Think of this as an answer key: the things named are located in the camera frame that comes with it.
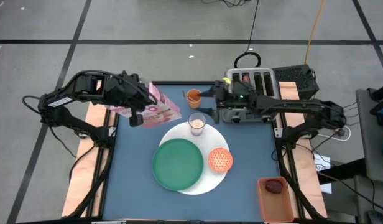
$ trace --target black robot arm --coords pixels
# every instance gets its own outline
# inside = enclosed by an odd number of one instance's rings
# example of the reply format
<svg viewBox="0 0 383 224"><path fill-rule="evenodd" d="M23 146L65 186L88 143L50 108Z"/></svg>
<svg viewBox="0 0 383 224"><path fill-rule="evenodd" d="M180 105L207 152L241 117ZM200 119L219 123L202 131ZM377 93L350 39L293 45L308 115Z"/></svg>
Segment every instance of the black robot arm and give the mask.
<svg viewBox="0 0 383 224"><path fill-rule="evenodd" d="M201 96L215 97L216 108L197 108L210 115L215 123L219 123L220 109L247 109L255 115L270 115L263 118L263 122L274 120L277 113L303 113L305 122L296 127L285 127L276 140L281 146L294 149L298 139L305 135L314 137L322 128L338 129L346 124L343 107L331 101L321 100L278 100L262 95L246 82L236 81L228 85L222 81L215 81L215 85Z"/></svg>
<svg viewBox="0 0 383 224"><path fill-rule="evenodd" d="M109 129L95 127L72 116L64 106L73 101L131 108L130 126L143 123L143 117L136 112L144 111L147 105L157 104L157 99L149 93L139 76L128 75L125 71L117 75L96 70L78 72L65 87L40 97L38 111L41 122L50 127L65 126L76 134L88 135L99 147L112 145Z"/></svg>

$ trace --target pink box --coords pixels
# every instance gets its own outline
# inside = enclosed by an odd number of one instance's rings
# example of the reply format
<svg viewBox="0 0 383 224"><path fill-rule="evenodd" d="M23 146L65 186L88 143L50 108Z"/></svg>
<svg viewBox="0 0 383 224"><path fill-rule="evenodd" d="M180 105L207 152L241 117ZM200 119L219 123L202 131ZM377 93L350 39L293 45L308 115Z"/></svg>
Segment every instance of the pink box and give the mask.
<svg viewBox="0 0 383 224"><path fill-rule="evenodd" d="M143 116L143 127L151 128L155 125L174 121L182 117L180 114L180 108L151 82L149 83L149 92L156 97L158 103L157 105L146 106L143 112L137 113ZM110 106L109 109L116 112L117 114L123 115L126 118L131 117L130 108Z"/></svg>

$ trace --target green plate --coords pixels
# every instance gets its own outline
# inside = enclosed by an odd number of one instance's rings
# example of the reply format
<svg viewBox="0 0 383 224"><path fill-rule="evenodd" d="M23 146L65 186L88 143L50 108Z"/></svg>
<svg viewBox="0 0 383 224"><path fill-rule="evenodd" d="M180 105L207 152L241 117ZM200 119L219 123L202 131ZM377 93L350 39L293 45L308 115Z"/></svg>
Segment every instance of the green plate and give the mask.
<svg viewBox="0 0 383 224"><path fill-rule="evenodd" d="M169 190L185 190L200 178L203 155L192 142L171 139L164 142L153 156L153 175Z"/></svg>

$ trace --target orange mesh ball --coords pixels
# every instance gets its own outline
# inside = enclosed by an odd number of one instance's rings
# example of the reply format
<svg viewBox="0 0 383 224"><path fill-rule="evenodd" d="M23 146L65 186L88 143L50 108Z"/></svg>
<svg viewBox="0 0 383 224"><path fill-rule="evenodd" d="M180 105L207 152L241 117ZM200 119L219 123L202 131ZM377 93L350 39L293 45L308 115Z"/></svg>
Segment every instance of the orange mesh ball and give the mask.
<svg viewBox="0 0 383 224"><path fill-rule="evenodd" d="M208 155L208 164L215 172L227 172L233 165L233 157L228 150L216 148Z"/></svg>

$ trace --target gray floor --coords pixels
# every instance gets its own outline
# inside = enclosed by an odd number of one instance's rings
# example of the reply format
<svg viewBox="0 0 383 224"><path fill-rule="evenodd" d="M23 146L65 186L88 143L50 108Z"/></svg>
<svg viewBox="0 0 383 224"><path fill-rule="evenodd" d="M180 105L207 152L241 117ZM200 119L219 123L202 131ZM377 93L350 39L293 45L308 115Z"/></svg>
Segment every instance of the gray floor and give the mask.
<svg viewBox="0 0 383 224"><path fill-rule="evenodd" d="M359 3L376 39L383 40L383 0ZM72 40L84 5L85 0L5 1L0 7L0 40ZM260 0L252 38L307 40L319 5L320 0ZM222 2L200 0L92 0L79 39L247 40L254 6L255 0L232 9ZM326 1L315 40L369 40L352 0ZM247 47L192 43L77 45L65 83L83 69L127 70L151 80L214 80ZM41 127L39 117L22 105L21 97L55 88L70 45L0 46L0 223L6 223ZM262 67L302 64L306 51L305 45L251 48L261 55ZM254 62L245 58L240 66ZM347 105L355 101L358 88L383 85L383 68L372 45L312 45L308 64L316 70L320 86L316 97L322 100ZM83 118L86 106L74 103L69 108ZM346 113L354 115L357 110ZM355 117L348 123L357 121ZM79 140L72 131L56 130L75 152ZM359 125L351 130L348 142L328 141L318 151L341 162L362 158ZM316 137L312 144L322 140ZM48 132L17 222L60 218L73 162Z"/></svg>

